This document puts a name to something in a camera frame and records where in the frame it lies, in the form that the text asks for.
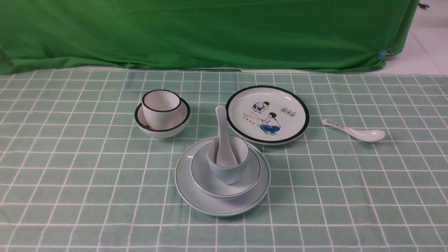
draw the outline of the white spoon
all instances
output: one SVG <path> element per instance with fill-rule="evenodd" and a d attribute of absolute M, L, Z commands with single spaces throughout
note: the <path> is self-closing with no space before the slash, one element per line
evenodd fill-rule
<path fill-rule="evenodd" d="M 230 147 L 230 142 L 228 140 L 227 111 L 224 106 L 216 107 L 215 111 L 216 117 L 218 118 L 218 129 L 220 133 L 216 164 L 221 167 L 237 166 L 237 159 L 235 158 L 235 154 L 233 154 L 232 147 Z"/>
<path fill-rule="evenodd" d="M 340 123 L 327 119 L 322 120 L 322 125 L 340 129 L 350 136 L 368 143 L 380 141 L 386 136 L 386 133 L 382 130 L 353 130 Z"/>

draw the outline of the small plate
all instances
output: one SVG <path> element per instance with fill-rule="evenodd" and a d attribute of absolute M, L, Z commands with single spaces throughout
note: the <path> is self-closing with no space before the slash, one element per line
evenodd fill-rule
<path fill-rule="evenodd" d="M 208 166 L 207 147 L 208 145 L 202 147 L 191 163 L 191 176 L 203 192 L 217 199 L 231 200 L 244 195 L 255 186 L 260 176 L 260 161 L 252 150 L 249 150 L 250 165 L 243 176 L 236 183 L 226 185 Z"/>
<path fill-rule="evenodd" d="M 249 144 L 260 162 L 260 177 L 256 185 L 247 193 L 233 200 L 219 200 L 208 196 L 194 183 L 190 175 L 194 155 L 214 138 L 203 140 L 191 146 L 180 158 L 174 174 L 174 183 L 182 199 L 192 208 L 212 216 L 234 216 L 254 208 L 266 196 L 271 183 L 271 169 L 264 155 Z"/>
<path fill-rule="evenodd" d="M 297 139 L 308 127 L 310 113 L 295 94 L 278 87 L 241 89 L 226 104 L 227 122 L 241 137 L 262 145 Z"/>

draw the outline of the stacked dishes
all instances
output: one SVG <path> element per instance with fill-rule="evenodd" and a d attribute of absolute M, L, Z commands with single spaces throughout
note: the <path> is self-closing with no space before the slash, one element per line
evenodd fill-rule
<path fill-rule="evenodd" d="M 234 216 L 254 208 L 267 194 L 271 171 L 265 156 L 244 140 L 229 136 L 236 167 L 215 163 L 218 138 L 190 147 L 177 163 L 176 188 L 192 208 L 212 216 Z"/>
<path fill-rule="evenodd" d="M 140 130 L 153 138 L 169 138 L 182 132 L 190 121 L 190 106 L 169 90 L 147 92 L 135 109 Z"/>

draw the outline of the light blue cup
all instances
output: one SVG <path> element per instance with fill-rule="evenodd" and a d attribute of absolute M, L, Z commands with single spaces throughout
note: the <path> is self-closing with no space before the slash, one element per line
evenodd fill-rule
<path fill-rule="evenodd" d="M 234 167 L 222 167 L 216 164 L 216 154 L 218 152 L 219 138 L 211 142 L 207 148 L 207 160 L 211 171 L 224 184 L 234 184 L 246 171 L 249 165 L 249 146 L 246 142 L 236 136 L 229 136 L 230 147 L 237 159 L 237 165 Z"/>

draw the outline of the cup rim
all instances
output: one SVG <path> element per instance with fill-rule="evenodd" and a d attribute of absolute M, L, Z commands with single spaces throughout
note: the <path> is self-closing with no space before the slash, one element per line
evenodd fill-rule
<path fill-rule="evenodd" d="M 152 108 L 150 108 L 148 105 L 145 104 L 145 97 L 146 97 L 148 94 L 150 94 L 150 93 L 152 93 L 152 92 L 155 92 L 155 91 L 164 91 L 164 92 L 170 92 L 170 93 L 174 94 L 174 95 L 179 99 L 179 104 L 177 104 L 175 108 L 173 108 L 173 109 L 169 109 L 169 110 L 157 110 L 157 109 L 152 109 Z M 181 104 L 182 104 L 182 98 L 181 98 L 178 94 L 176 94 L 175 92 L 170 91 L 170 90 L 166 90 L 166 89 L 154 89 L 154 90 L 151 90 L 151 91 L 149 91 L 149 92 L 146 92 L 146 94 L 144 94 L 143 97 L 142 97 L 142 105 L 143 105 L 145 108 L 147 108 L 147 109 L 149 109 L 149 110 L 151 110 L 151 111 L 154 111 L 154 112 L 158 112 L 158 113 L 167 113 L 167 112 L 174 111 L 174 110 L 178 109 L 178 108 L 181 106 Z"/>
<path fill-rule="evenodd" d="M 250 154 L 249 146 L 247 145 L 247 143 L 246 143 L 243 139 L 241 139 L 241 138 L 239 138 L 239 137 L 237 137 L 237 136 L 234 136 L 234 135 L 229 135 L 228 137 L 236 138 L 236 139 L 238 139 L 238 140 L 244 142 L 244 144 L 246 145 L 246 148 L 247 148 L 247 155 L 246 155 L 246 158 L 245 158 L 243 161 L 241 161 L 239 164 L 237 164 L 236 166 L 232 166 L 232 167 L 222 167 L 222 166 L 220 166 L 220 165 L 217 165 L 217 164 L 213 161 L 213 159 L 210 158 L 210 146 L 211 146 L 211 144 L 214 143 L 215 141 L 219 141 L 219 139 L 220 139 L 219 137 L 215 138 L 211 143 L 208 144 L 208 147 L 207 147 L 207 159 L 208 159 L 212 164 L 214 164 L 214 165 L 216 165 L 216 166 L 218 166 L 218 167 L 220 167 L 220 168 L 222 168 L 222 169 L 233 169 L 233 168 L 239 167 L 242 163 L 245 163 L 245 162 L 249 159 L 249 154 Z"/>
<path fill-rule="evenodd" d="M 198 157 L 197 157 L 198 153 L 199 153 L 202 149 L 204 149 L 205 147 L 207 147 L 207 152 L 208 152 L 208 146 L 203 146 L 203 147 L 200 148 L 199 151 L 193 156 L 193 159 L 191 160 L 191 163 L 193 163 L 193 160 L 194 160 L 195 158 L 198 158 Z M 250 156 L 250 153 L 253 153 L 255 156 L 257 156 L 257 154 L 255 154 L 255 152 L 249 148 L 249 154 L 248 154 L 248 156 Z M 217 196 L 217 197 L 219 197 L 219 198 L 222 198 L 222 199 L 226 199 L 226 198 L 234 198 L 234 197 L 238 197 L 238 196 L 241 196 L 241 195 L 247 193 L 247 192 L 250 191 L 252 188 L 254 188 L 255 185 L 258 183 L 258 180 L 260 179 L 260 175 L 261 175 L 261 164 L 260 164 L 260 160 L 258 159 L 258 157 L 257 157 L 257 162 L 258 162 L 258 165 L 260 166 L 260 169 L 258 170 L 258 176 L 257 176 L 257 179 L 255 180 L 255 182 L 254 182 L 249 188 L 247 188 L 246 190 L 241 191 L 241 192 L 239 192 L 239 193 L 231 194 L 231 195 L 217 194 L 217 193 L 214 193 L 214 192 L 211 192 L 211 191 L 207 190 L 206 188 L 203 188 L 203 187 L 197 182 L 197 180 L 196 180 L 196 178 L 195 178 L 195 176 L 194 176 L 194 174 L 193 174 L 193 167 L 192 167 L 192 166 L 190 167 L 190 175 L 191 175 L 191 177 L 193 178 L 193 182 L 196 184 L 196 186 L 198 186 L 201 190 L 206 191 L 206 193 L 211 194 L 211 195 L 215 195 L 215 196 Z"/>
<path fill-rule="evenodd" d="M 168 132 L 168 131 L 175 130 L 175 129 L 179 128 L 180 126 L 184 125 L 184 124 L 187 122 L 187 120 L 189 119 L 189 117 L 190 117 L 190 106 L 188 105 L 188 103 L 187 103 L 184 99 L 182 99 L 182 98 L 180 98 L 180 99 L 181 99 L 181 103 L 184 103 L 185 106 L 187 107 L 187 115 L 186 115 L 186 117 L 184 118 L 184 120 L 183 120 L 180 124 L 174 126 L 173 128 L 169 128 L 169 129 L 165 129 L 165 130 L 155 130 L 155 129 L 151 129 L 150 127 L 147 127 L 147 126 L 143 125 L 143 124 L 140 122 L 140 120 L 138 119 L 138 111 L 139 111 L 140 108 L 142 107 L 142 104 L 143 104 L 143 103 L 140 103 L 140 104 L 137 106 L 137 108 L 135 109 L 135 112 L 134 112 L 134 120 L 136 121 L 136 123 L 137 123 L 141 128 L 143 128 L 143 129 L 145 129 L 145 130 L 148 130 L 148 131 L 151 131 L 151 132 Z"/>

